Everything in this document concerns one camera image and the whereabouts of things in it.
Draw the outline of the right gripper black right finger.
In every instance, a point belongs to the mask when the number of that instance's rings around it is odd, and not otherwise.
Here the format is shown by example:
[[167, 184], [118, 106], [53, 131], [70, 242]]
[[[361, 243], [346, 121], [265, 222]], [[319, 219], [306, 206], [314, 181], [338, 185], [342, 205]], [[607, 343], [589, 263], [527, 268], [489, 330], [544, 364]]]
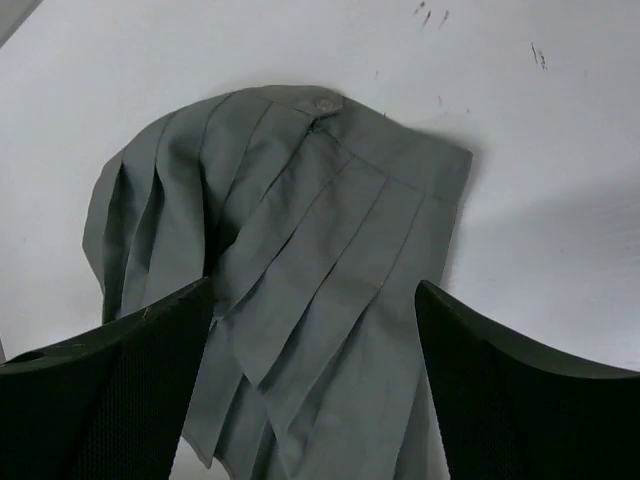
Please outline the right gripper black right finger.
[[451, 478], [638, 478], [638, 372], [549, 347], [426, 280], [415, 308]]

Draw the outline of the grey pleated skirt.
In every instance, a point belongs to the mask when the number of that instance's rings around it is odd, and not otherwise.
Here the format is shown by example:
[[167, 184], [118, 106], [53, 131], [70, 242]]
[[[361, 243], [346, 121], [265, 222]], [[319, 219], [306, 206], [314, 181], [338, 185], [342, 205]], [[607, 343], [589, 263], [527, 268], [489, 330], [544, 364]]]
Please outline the grey pleated skirt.
[[333, 91], [263, 86], [144, 128], [83, 249], [103, 318], [200, 278], [213, 319], [182, 430], [234, 479], [425, 479], [414, 294], [443, 276], [465, 148]]

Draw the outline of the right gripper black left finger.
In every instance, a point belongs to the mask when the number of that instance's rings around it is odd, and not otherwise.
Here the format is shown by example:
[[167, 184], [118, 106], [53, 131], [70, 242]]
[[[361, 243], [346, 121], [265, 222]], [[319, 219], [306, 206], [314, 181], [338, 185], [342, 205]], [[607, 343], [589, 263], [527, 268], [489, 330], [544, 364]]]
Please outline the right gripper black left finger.
[[212, 311], [202, 278], [3, 363], [2, 478], [168, 478]]

